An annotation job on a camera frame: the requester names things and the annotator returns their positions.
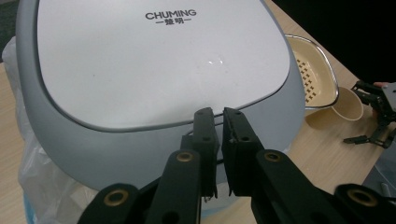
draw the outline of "perforated basket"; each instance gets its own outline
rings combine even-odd
[[[338,99],[338,84],[329,60],[314,42],[297,35],[286,35],[293,51],[305,91],[305,108],[332,106]]]

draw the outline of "chuming logo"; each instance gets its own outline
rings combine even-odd
[[[165,25],[184,24],[185,21],[191,21],[191,17],[196,16],[197,12],[194,9],[190,10],[176,10],[176,11],[161,11],[146,13],[146,19],[155,23],[164,23]]]

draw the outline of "white lid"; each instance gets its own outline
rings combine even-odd
[[[257,0],[41,0],[37,38],[54,103],[107,131],[253,104],[290,68],[285,38]]]

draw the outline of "plastic bag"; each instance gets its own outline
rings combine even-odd
[[[15,36],[7,43],[4,66],[16,100],[16,119],[25,142],[19,182],[28,223],[75,224],[97,191],[65,174],[40,146],[26,115],[21,94]]]

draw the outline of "table surface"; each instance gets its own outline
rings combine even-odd
[[[265,0],[285,34],[312,38],[271,0]],[[339,86],[352,88],[357,78],[324,49]],[[372,144],[348,145],[347,137],[370,134],[375,129],[372,108],[364,105],[363,117],[327,130],[311,129],[304,122],[293,140],[289,156],[318,188],[333,194],[336,186],[361,184],[383,149]],[[26,223],[18,169],[23,140],[15,120],[15,99],[0,63],[0,223]],[[202,220],[202,223],[256,223],[250,210],[250,199],[241,198],[230,207]]]

